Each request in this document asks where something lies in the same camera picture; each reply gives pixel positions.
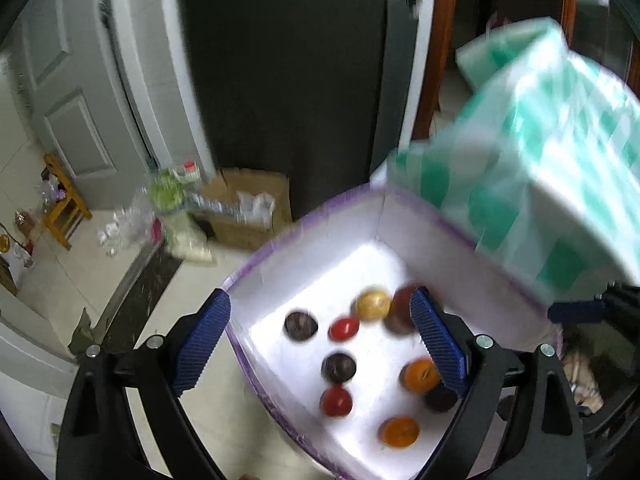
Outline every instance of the black floor strip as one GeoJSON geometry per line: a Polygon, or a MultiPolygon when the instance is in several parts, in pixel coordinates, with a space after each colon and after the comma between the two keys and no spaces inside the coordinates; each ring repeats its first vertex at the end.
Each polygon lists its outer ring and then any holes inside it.
{"type": "Polygon", "coordinates": [[[131,350],[146,321],[180,267],[181,260],[160,247],[130,288],[106,330],[100,346],[108,352],[131,350]]]}

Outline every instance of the door panel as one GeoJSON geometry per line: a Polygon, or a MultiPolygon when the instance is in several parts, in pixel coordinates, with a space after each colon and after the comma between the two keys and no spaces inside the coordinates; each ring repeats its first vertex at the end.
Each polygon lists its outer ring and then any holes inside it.
{"type": "Polygon", "coordinates": [[[19,19],[33,122],[91,208],[129,202],[148,151],[118,78],[100,0],[30,0],[19,19]]]}
{"type": "Polygon", "coordinates": [[[70,53],[62,11],[62,0],[31,0],[24,21],[31,23],[26,38],[31,83],[40,84],[70,53]]]}
{"type": "Polygon", "coordinates": [[[116,171],[82,94],[72,95],[44,119],[71,177],[116,171]]]}

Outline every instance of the green plastic bag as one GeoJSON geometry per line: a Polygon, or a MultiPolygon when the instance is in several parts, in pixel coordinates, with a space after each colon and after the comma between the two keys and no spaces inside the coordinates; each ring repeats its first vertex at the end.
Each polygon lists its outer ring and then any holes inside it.
{"type": "Polygon", "coordinates": [[[640,280],[640,103],[567,49],[550,19],[458,50],[474,89],[456,121],[387,159],[387,180],[428,200],[543,302],[640,280]]]}

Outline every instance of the yellow ball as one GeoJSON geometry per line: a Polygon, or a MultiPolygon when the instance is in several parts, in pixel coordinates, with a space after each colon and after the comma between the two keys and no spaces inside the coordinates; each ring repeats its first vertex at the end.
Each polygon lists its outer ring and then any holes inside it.
{"type": "Polygon", "coordinates": [[[356,300],[356,316],[363,321],[384,319],[391,307],[391,296],[384,290],[371,289],[363,292],[356,300]]]}
{"type": "Polygon", "coordinates": [[[0,253],[7,253],[11,247],[11,241],[7,235],[0,235],[0,253]]]}

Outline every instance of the metal screw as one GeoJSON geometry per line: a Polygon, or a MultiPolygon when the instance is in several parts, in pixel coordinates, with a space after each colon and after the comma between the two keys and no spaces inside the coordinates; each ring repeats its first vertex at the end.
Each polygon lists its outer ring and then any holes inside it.
{"type": "Polygon", "coordinates": [[[161,335],[153,335],[146,340],[146,346],[148,348],[160,348],[164,343],[164,337],[161,335]]]}
{"type": "Polygon", "coordinates": [[[98,357],[99,353],[100,353],[100,345],[90,345],[85,352],[86,356],[91,358],[98,357]]]}
{"type": "Polygon", "coordinates": [[[540,351],[547,357],[553,357],[554,355],[556,355],[556,351],[554,350],[554,348],[548,344],[540,345],[540,351]]]}
{"type": "Polygon", "coordinates": [[[480,348],[487,349],[487,348],[491,348],[494,345],[494,340],[491,339],[489,336],[482,334],[476,337],[476,344],[480,348]]]}

